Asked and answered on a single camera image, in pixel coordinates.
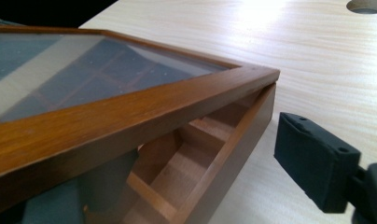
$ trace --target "dark background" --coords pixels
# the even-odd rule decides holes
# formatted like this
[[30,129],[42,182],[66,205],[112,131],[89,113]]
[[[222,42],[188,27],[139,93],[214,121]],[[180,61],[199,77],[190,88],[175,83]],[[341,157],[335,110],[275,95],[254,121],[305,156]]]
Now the dark background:
[[117,0],[0,0],[0,19],[23,25],[78,27]]

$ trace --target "brown wood edge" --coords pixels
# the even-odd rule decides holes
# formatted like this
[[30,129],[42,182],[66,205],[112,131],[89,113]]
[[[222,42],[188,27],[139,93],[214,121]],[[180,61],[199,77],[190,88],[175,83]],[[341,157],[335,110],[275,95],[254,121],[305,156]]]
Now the brown wood edge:
[[242,67],[0,123],[0,212],[278,77],[277,70]]
[[167,220],[176,214],[176,208],[166,201],[158,192],[145,183],[139,176],[131,172],[127,179],[128,185],[138,193],[143,200],[148,202],[157,212]]
[[207,223],[267,128],[275,85],[264,89],[171,223]]
[[46,26],[10,26],[10,25],[0,25],[0,33],[19,33],[19,34],[32,34],[32,33],[45,33],[45,34],[69,34],[69,35],[106,35],[109,37],[114,37],[124,41],[132,42],[134,44],[146,45],[148,47],[160,50],[167,50],[176,54],[181,54],[183,56],[195,58],[197,60],[215,63],[220,66],[225,66],[228,68],[236,68],[239,66],[252,66],[251,63],[238,62],[233,59],[227,59],[218,57],[212,54],[206,54],[203,52],[198,52],[190,49],[184,49],[175,47],[168,44],[163,44],[161,42],[156,42],[141,37],[133,35],[125,35],[109,30],[100,29],[83,29],[83,28],[64,28],[64,27],[46,27]]

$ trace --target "glass pane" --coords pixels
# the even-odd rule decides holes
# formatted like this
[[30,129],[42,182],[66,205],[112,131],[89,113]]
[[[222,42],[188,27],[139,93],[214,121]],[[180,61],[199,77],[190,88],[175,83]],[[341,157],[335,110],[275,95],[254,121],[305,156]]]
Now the glass pane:
[[103,35],[0,34],[0,122],[227,69]]

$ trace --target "wood grain surface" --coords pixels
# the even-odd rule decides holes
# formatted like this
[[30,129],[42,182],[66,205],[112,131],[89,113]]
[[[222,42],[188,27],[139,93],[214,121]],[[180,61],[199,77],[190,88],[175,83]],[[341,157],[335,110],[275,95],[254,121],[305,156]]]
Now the wood grain surface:
[[348,1],[124,0],[102,28],[281,69],[272,122],[211,223],[350,223],[325,215],[273,158],[279,112],[307,117],[377,161],[377,14]]

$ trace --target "white wooden table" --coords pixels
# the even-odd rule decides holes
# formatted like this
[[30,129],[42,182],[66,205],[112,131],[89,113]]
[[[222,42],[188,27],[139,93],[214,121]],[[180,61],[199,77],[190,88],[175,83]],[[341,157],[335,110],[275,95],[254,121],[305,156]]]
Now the white wooden table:
[[377,162],[377,14],[343,0],[119,0],[99,28],[282,71],[271,124],[211,223],[350,223],[325,215],[273,157],[279,112],[302,115]]

